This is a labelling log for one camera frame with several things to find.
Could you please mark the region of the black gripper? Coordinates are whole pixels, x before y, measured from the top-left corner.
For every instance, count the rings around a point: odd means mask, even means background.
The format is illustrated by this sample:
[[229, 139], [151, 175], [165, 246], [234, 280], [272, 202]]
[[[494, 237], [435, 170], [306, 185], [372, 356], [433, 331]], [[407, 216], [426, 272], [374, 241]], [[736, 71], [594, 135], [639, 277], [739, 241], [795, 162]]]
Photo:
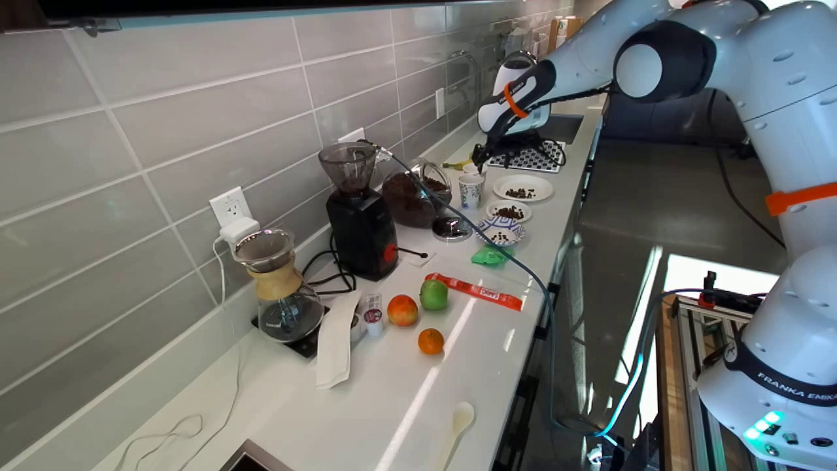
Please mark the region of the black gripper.
[[473, 143], [472, 162], [478, 173], [484, 173], [484, 164], [498, 156], [503, 168], [511, 162], [511, 140], [509, 135], [486, 135], [484, 143]]

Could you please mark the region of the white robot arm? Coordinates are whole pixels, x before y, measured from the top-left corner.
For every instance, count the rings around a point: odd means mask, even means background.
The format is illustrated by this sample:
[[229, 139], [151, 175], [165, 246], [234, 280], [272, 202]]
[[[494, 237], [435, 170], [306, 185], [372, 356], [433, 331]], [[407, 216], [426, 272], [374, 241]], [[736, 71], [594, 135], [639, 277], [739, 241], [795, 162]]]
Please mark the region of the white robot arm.
[[767, 179], [788, 267], [702, 406], [756, 458], [837, 471], [837, 11], [824, 0], [609, 0], [478, 106], [489, 143], [575, 97], [726, 97]]

